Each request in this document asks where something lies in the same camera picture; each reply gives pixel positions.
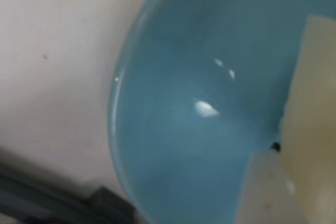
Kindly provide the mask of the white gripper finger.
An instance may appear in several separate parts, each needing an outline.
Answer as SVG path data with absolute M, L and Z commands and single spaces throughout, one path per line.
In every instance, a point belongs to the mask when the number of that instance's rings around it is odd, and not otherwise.
M 294 197 L 294 185 L 278 164 L 280 144 L 250 162 L 236 212 L 236 223 L 306 223 Z

